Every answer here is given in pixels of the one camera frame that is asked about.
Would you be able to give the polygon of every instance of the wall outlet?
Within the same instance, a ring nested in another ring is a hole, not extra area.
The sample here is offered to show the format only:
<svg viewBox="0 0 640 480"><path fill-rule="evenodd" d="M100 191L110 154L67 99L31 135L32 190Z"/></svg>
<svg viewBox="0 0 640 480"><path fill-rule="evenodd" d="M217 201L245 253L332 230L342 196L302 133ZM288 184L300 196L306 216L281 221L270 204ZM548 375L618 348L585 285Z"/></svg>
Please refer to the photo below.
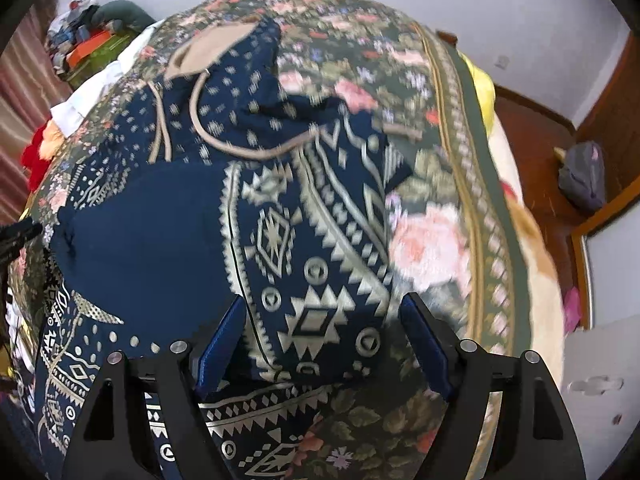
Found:
<svg viewBox="0 0 640 480"><path fill-rule="evenodd" d="M509 62L510 62L509 56L498 56L495 59L494 65L503 70L507 70L507 67L509 66Z"/></svg>

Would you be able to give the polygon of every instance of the floral bedspread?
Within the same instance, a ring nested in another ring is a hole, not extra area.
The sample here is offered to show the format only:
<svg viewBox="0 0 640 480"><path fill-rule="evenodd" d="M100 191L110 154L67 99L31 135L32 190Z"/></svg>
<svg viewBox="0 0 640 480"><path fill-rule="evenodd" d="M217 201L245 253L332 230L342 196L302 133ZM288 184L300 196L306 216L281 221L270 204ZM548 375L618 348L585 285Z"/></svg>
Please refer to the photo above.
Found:
<svg viewBox="0 0 640 480"><path fill-rule="evenodd" d="M527 271L468 69L427 28L365 0L207 0L164 22L133 69L63 146L34 197L30 214L43 223L44 235L23 251L10 277L32 348L58 294L60 276L47 244L74 164L95 151L113 117L164 70L178 46L213 23L250 14L272 16L280 25L278 76L287 92L318 100L337 94L352 112L373 110L414 168L383 205L393 274L389 319L399 299L417 291L460 336L488 351L519 354L529 348ZM390 333L397 328L390 322ZM327 388L326 407L295 454L283 455L289 459L274 478L413 477L446 404L428 389L404 335L389 340L380 385ZM498 402L492 397L488 406L470 478L484 471ZM68 443L68 435L60 435L60 442ZM249 470L249 463L242 464Z"/></svg>

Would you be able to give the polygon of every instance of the pink curtain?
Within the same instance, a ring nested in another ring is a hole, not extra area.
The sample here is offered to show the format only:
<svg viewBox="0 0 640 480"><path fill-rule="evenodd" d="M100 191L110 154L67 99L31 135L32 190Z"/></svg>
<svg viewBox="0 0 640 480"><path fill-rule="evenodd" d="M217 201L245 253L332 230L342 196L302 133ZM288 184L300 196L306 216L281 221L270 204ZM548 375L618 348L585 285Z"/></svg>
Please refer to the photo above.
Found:
<svg viewBox="0 0 640 480"><path fill-rule="evenodd" d="M49 119L49 109L71 95L43 46L57 2L37 0L0 56L0 224L20 216L29 194L22 150Z"/></svg>

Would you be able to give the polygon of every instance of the orange object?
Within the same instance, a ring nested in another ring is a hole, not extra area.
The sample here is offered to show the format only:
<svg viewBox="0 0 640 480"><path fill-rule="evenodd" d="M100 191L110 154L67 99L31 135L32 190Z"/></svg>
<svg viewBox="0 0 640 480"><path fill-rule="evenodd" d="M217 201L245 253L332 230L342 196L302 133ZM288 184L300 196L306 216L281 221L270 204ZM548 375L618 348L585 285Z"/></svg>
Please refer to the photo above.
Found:
<svg viewBox="0 0 640 480"><path fill-rule="evenodd" d="M72 69L75 68L85 57L108 41L110 37L111 33L105 30L100 34L96 34L94 37L79 43L73 52L66 57L66 62L69 63L69 66Z"/></svg>

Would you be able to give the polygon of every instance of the green container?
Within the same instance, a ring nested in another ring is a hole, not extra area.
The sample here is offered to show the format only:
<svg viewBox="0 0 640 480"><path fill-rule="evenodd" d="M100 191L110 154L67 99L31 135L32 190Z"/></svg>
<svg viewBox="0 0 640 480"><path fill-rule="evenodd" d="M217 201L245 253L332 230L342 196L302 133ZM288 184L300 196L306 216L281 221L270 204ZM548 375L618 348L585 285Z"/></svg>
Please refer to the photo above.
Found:
<svg viewBox="0 0 640 480"><path fill-rule="evenodd" d="M123 34L111 36L100 47L85 57L76 68L66 76L66 82L71 88L78 90L80 85L92 75L103 70L109 63L116 61L120 53L137 36L135 32L127 31Z"/></svg>

